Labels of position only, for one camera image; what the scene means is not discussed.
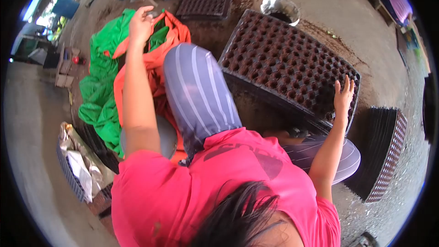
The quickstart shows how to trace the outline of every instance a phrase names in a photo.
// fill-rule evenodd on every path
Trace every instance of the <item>concrete floor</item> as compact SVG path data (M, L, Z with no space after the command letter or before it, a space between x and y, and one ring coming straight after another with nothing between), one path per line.
M239 17L246 8L258 10L262 0L233 0L231 16L223 22L185 22L192 41L213 52L219 58ZM333 187L334 203L342 224L342 246L367 230L387 245L407 218L423 185L429 146L421 127L421 100L425 65L410 54L408 72L396 49L395 29L387 27L384 19L367 0L292 0L301 11L299 28L333 49L362 75L359 104L348 138L360 143L365 128L362 118L370 106L399 107L408 119L405 147L391 185L380 202L364 205L343 184ZM89 56L91 34L118 17L124 8L138 8L142 2L123 3L118 0L95 0L85 8L81 0L75 17L63 31L61 42L81 49ZM175 11L179 0L159 1L159 7ZM337 38L332 38L327 31ZM82 99L78 82L87 69L78 67L73 83L73 117ZM269 105L246 95L231 86L243 124L259 132L285 126Z
M71 122L67 89L40 65L14 62L4 92L5 138L18 189L52 246L118 246L80 203L55 152L60 124Z

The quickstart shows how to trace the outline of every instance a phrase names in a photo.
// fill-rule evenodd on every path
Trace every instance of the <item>cardboard box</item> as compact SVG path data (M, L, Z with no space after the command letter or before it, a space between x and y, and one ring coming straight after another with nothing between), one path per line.
M72 59L78 56L79 53L79 49L74 47L66 47L64 43L62 44L55 76L55 86L61 88L70 88L72 86L73 75L69 73L73 64Z

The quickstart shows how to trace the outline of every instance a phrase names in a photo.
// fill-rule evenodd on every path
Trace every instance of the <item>green tarp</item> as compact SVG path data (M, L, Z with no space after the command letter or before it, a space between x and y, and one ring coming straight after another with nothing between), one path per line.
M118 60L112 59L117 46L128 37L129 22L135 10L125 9L122 16L108 22L101 31L90 39L90 75L80 81L83 103L79 107L78 116L87 124L93 125L96 133L105 145L123 157L119 145L119 116L113 93L113 82L118 73ZM160 27L162 21L155 25L155 33L151 36L151 51L160 46L169 31L168 27Z

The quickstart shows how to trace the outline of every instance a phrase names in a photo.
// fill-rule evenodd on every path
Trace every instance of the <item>black hair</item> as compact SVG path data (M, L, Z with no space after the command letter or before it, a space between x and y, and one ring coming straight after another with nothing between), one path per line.
M258 200L258 193L268 190L262 181L241 184L206 217L189 246L253 246L262 233L283 223L278 221L265 227L279 199L278 195L266 195Z

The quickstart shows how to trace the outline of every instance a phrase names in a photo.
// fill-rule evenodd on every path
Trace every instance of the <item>gray stool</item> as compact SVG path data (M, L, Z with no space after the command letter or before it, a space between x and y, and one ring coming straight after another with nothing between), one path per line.
M162 155L167 159L171 159L177 150L177 132L169 121L161 116L157 116L158 135L160 136L160 149ZM120 133L120 146L122 151L126 149L126 134L122 128Z

